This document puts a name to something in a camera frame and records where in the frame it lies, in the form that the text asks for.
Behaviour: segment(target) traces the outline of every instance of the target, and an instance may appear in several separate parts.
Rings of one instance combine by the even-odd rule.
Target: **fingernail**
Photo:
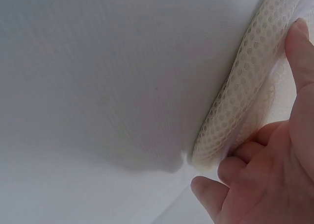
[[[295,24],[299,28],[299,31],[306,35],[309,38],[309,28],[306,21],[303,18],[299,18],[296,20]]]

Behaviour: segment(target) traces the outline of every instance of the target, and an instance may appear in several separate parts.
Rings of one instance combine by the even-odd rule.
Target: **white surface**
[[[259,1],[0,0],[1,222],[204,214],[185,153]]]

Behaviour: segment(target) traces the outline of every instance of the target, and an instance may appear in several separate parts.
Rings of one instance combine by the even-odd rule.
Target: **skin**
[[[262,128],[191,188],[215,224],[314,223],[314,46],[305,21],[286,38],[297,89],[288,121]]]

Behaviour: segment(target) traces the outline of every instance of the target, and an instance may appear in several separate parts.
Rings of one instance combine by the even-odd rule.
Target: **mattress cover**
[[[314,0],[263,0],[196,140],[195,167],[209,169],[265,124],[289,119],[296,89],[284,42],[298,18],[313,41]]]
[[[2,222],[208,223],[185,158],[261,1],[0,0]]]

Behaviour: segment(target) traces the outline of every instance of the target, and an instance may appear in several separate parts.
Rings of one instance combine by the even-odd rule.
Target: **white mesh fabric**
[[[284,40],[299,16],[313,33],[313,2],[263,1],[200,130],[192,155],[196,168],[209,169],[266,123],[288,119],[296,95]]]

